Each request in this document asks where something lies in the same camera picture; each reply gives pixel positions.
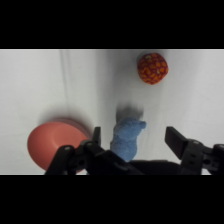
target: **blue cloth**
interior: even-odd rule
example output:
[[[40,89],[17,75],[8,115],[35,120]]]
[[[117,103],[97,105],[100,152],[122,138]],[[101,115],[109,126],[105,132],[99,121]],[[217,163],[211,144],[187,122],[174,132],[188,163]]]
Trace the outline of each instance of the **blue cloth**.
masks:
[[[114,128],[111,151],[126,162],[133,160],[137,154],[137,137],[145,128],[146,122],[132,117],[120,120]]]

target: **blue towel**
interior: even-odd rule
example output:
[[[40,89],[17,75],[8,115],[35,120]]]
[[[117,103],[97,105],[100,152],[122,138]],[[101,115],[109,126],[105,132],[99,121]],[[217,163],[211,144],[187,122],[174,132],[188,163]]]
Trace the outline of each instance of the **blue towel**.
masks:
[[[111,151],[126,162],[133,160],[137,154],[137,137],[145,128],[146,122],[132,117],[120,120],[114,128]]]

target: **white background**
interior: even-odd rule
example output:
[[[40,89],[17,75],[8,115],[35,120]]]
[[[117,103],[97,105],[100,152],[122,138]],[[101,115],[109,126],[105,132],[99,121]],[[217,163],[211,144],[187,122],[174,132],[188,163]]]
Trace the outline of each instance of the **white background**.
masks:
[[[170,71],[150,86],[137,58],[157,52]],[[0,174],[43,174],[26,142],[39,124],[72,118],[90,133],[102,127],[109,148],[118,109],[143,114],[136,159],[178,162],[164,143],[174,126],[212,147],[224,143],[224,50],[0,50]]]

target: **orange ball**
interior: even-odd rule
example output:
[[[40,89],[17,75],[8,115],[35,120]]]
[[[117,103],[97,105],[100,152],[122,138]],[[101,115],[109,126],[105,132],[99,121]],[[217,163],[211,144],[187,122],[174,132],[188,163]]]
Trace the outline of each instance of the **orange ball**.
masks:
[[[143,82],[155,85],[168,73],[169,68],[165,59],[157,53],[146,54],[138,62],[138,74]]]

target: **black robotic claw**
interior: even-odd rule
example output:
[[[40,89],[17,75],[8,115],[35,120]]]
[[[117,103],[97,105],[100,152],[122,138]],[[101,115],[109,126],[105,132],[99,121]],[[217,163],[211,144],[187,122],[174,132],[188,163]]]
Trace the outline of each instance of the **black robotic claw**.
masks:
[[[167,127],[165,142],[182,161],[131,161],[126,163],[101,145],[101,129],[95,128],[92,141],[83,141],[78,148],[62,146],[55,154],[45,175],[76,175],[87,170],[89,175],[201,175],[207,169],[213,175],[224,174],[224,145],[213,149],[189,140],[173,127]]]

